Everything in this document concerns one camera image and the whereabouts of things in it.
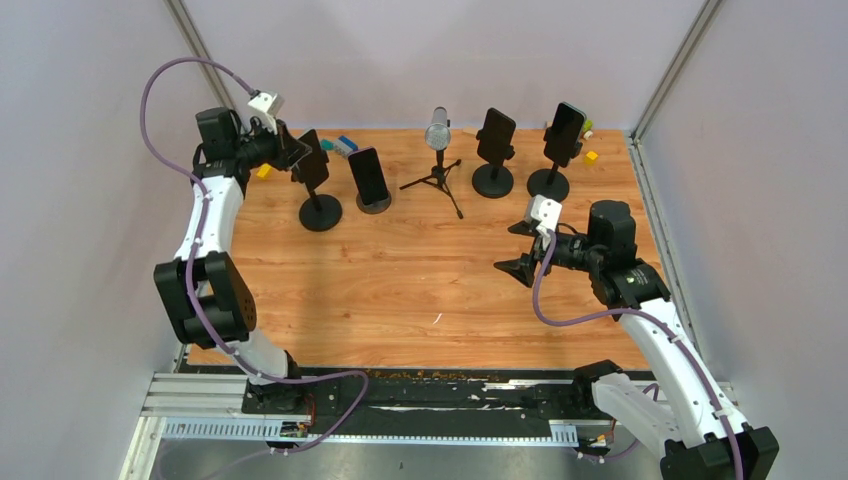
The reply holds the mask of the black phone stand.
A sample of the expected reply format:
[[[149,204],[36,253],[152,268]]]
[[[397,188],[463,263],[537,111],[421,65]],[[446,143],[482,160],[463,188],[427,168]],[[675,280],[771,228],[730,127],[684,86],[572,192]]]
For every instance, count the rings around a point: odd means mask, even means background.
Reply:
[[[543,155],[552,162],[548,169],[534,171],[527,180],[527,191],[531,196],[542,195],[555,201],[563,201],[570,191],[570,184],[561,172],[570,162],[573,147],[569,147],[562,130],[550,124],[543,135]]]
[[[298,213],[301,225],[313,232],[328,231],[336,226],[343,214],[340,201],[329,194],[318,194],[317,189],[306,189],[306,192],[308,198],[301,204]]]
[[[503,198],[508,195],[514,186],[514,177],[511,171],[504,166],[504,162],[511,160],[515,155],[512,147],[505,155],[479,157],[485,161],[484,165],[478,167],[472,174],[472,187],[481,196],[490,199]]]

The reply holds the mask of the grey round stand base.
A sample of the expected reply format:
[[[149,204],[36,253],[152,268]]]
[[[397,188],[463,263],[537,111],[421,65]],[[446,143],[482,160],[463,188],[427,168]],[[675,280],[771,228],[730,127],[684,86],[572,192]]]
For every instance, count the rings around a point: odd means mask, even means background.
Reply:
[[[391,197],[391,195],[388,195],[385,199],[377,200],[377,201],[374,201],[372,203],[366,204],[366,203],[363,202],[361,195],[357,194],[355,201],[356,201],[357,208],[361,212],[366,213],[366,214],[370,214],[370,215],[376,215],[376,214],[384,212],[385,210],[387,210],[390,207],[390,205],[392,203],[392,197]]]

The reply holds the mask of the black teal-edged smartphone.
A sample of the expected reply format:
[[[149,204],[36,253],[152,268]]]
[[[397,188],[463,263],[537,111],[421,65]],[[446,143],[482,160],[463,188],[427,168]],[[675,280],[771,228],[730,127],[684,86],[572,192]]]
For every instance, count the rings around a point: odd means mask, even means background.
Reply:
[[[544,156],[565,168],[577,155],[577,145],[586,120],[584,112],[567,102],[560,102],[543,136]]]

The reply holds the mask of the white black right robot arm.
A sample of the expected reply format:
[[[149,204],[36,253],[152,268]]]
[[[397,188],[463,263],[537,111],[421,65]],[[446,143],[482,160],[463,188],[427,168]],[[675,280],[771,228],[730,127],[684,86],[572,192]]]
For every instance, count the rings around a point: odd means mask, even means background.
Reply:
[[[657,458],[665,479],[766,478],[779,453],[778,440],[770,428],[753,427],[709,372],[662,276],[637,256],[629,205],[593,203],[585,233],[560,231],[561,212],[559,202],[534,196],[523,219],[508,229],[532,237],[530,251],[496,268],[531,288],[534,313],[549,326],[614,318],[649,362],[666,398],[660,405],[605,360],[580,368],[570,392],[575,411],[589,418],[603,412],[621,423]],[[604,311],[570,320],[547,317],[540,293],[553,267],[587,273]]]

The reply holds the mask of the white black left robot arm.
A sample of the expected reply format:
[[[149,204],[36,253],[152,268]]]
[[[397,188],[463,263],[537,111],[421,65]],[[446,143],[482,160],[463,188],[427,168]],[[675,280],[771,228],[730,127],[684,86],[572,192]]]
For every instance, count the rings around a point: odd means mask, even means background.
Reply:
[[[267,127],[253,117],[245,131],[233,110],[216,107],[195,120],[201,142],[187,173],[191,217],[174,258],[155,266],[155,286],[182,344],[229,356],[247,376],[247,400],[296,412],[307,390],[299,368],[260,331],[254,297],[230,250],[252,170],[268,164],[288,171],[311,149],[279,119]]]

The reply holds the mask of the yellow toy brick left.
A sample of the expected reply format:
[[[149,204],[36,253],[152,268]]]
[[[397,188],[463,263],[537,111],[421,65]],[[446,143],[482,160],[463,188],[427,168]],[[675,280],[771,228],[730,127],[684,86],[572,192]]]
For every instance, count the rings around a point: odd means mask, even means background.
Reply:
[[[268,179],[271,173],[273,172],[273,167],[270,164],[263,164],[256,172],[256,175],[259,179],[265,180]]]

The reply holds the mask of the blue grey toy bricks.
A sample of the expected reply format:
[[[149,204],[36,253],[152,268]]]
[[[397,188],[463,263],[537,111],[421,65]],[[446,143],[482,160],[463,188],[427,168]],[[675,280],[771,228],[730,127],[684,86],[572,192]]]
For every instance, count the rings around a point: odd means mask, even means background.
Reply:
[[[337,137],[332,144],[334,151],[345,158],[359,149],[356,143],[344,135]]]

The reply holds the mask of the yellow toy cube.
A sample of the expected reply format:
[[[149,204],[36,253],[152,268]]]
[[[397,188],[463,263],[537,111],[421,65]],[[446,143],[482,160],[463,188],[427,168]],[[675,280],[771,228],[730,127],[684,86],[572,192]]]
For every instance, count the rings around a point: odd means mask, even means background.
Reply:
[[[584,163],[586,165],[594,165],[599,158],[599,154],[595,151],[589,151],[584,156]]]

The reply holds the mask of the red toy brick car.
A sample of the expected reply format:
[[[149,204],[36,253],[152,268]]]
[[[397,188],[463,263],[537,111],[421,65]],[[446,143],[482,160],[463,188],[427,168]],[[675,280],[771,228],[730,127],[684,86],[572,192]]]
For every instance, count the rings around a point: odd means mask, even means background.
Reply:
[[[582,135],[581,138],[584,140],[588,140],[593,136],[593,121],[587,119],[582,127]]]

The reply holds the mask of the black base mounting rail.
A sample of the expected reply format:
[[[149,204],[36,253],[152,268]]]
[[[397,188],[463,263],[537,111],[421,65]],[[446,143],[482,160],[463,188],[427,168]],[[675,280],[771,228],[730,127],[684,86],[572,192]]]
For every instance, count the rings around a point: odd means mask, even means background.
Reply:
[[[305,385],[246,386],[241,412],[297,420],[312,434],[436,438],[542,438],[562,421],[606,433],[573,370],[371,368],[363,377],[307,367]]]

